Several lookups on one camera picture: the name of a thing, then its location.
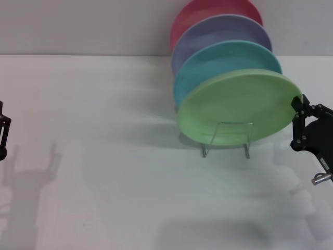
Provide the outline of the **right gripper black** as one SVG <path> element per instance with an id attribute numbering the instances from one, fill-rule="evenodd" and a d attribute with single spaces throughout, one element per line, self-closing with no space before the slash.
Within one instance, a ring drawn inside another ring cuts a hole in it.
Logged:
<path id="1" fill-rule="evenodd" d="M 292 119 L 293 138 L 291 148 L 299 152 L 305 150 L 315 155 L 326 172 L 332 172 L 332 110 L 322 104 L 311 105 L 303 94 L 303 102 L 294 97 L 291 106 L 296 112 Z M 307 126 L 305 119 L 315 117 Z"/>

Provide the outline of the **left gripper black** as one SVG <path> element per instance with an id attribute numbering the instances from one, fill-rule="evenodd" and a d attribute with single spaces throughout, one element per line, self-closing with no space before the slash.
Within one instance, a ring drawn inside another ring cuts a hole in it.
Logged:
<path id="1" fill-rule="evenodd" d="M 3 115 L 3 102 L 1 104 L 1 148 L 0 148 L 0 160 L 6 158 L 6 144 L 9 135 L 9 129 L 12 119 Z"/>

